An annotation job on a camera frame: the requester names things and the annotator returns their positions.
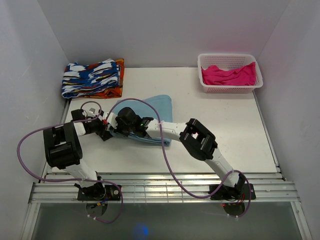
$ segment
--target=laundry basket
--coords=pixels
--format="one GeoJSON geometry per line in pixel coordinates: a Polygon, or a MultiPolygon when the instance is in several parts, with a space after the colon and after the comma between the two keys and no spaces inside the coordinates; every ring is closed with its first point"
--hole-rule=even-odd
{"type": "Polygon", "coordinates": [[[262,75],[258,63],[254,56],[249,54],[230,54],[230,53],[204,53],[198,56],[198,73],[203,91],[208,94],[247,94],[263,85],[262,75]],[[255,62],[256,80],[252,86],[225,86],[225,85],[206,85],[203,80],[201,68],[207,69],[211,65],[216,65],[222,70],[237,69],[242,66],[255,62]]]}

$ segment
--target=blue and white patterned fabric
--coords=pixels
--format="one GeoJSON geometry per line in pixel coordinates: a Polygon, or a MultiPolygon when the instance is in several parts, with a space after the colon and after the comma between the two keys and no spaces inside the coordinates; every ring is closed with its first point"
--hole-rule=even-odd
{"type": "Polygon", "coordinates": [[[112,59],[91,65],[69,63],[62,79],[62,97],[76,98],[119,85],[120,67],[112,59]]]}

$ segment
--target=white table surface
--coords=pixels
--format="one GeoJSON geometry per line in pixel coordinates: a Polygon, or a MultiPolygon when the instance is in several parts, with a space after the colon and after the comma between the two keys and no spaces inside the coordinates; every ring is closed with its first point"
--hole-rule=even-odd
{"type": "MultiPolygon", "coordinates": [[[[96,99],[107,112],[119,99],[146,99],[167,94],[172,98],[173,121],[198,119],[215,136],[221,153],[234,169],[245,173],[275,173],[272,152],[253,93],[208,94],[202,91],[198,70],[189,67],[126,68],[122,98],[96,99]]],[[[92,99],[71,101],[71,111],[92,99]]],[[[84,109],[98,107],[88,104],[84,109]]],[[[167,173],[161,147],[128,138],[102,141],[96,134],[79,138],[83,159],[99,173],[167,173]]],[[[212,173],[192,158],[180,142],[166,147],[168,160],[176,173],[212,173]]]]}

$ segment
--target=blue towel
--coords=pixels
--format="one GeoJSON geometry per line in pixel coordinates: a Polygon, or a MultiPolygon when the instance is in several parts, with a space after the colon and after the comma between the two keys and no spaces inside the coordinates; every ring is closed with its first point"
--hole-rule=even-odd
{"type": "MultiPolygon", "coordinates": [[[[171,97],[169,97],[168,95],[158,95],[158,96],[153,96],[153,97],[144,99],[144,101],[152,105],[157,110],[161,121],[170,122],[170,123],[173,122],[171,97]]],[[[141,118],[151,117],[158,120],[155,112],[148,105],[140,101],[128,100],[128,101],[121,102],[119,105],[117,105],[114,108],[113,112],[115,114],[118,114],[118,112],[125,107],[131,108],[135,112],[135,114],[139,115],[141,118]]],[[[146,143],[161,144],[160,137],[157,137],[157,138],[138,137],[135,134],[131,133],[128,136],[128,138],[135,139],[141,142],[146,142],[146,143]]],[[[168,138],[164,139],[164,144],[166,146],[169,146],[170,143],[171,143],[171,139],[168,139],[168,138]]]]}

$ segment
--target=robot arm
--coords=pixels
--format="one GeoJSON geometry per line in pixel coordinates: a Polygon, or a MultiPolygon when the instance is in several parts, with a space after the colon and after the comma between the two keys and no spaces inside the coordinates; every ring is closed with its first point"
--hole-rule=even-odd
{"type": "MultiPolygon", "coordinates": [[[[44,130],[44,148],[48,164],[70,173],[75,178],[100,180],[100,176],[83,161],[78,137],[92,133],[96,133],[103,141],[112,138],[112,133],[123,136],[135,134],[144,138],[161,137],[160,126],[156,119],[141,118],[129,107],[120,110],[118,115],[110,113],[106,119],[108,114],[108,112],[102,112],[101,116],[95,120],[77,122],[96,117],[93,108],[86,114],[84,110],[78,109],[71,112],[74,122],[44,130]]],[[[219,151],[216,137],[198,120],[192,118],[184,123],[162,122],[161,126],[164,138],[181,142],[191,156],[208,164],[220,179],[233,170],[219,151]]],[[[213,198],[237,199],[242,194],[244,183],[244,179],[233,172],[226,178],[223,187],[213,195],[213,198]]],[[[75,186],[94,200],[100,200],[106,194],[105,185],[100,182],[81,181],[75,186]]],[[[213,191],[217,186],[211,185],[210,190],[213,191]]]]}

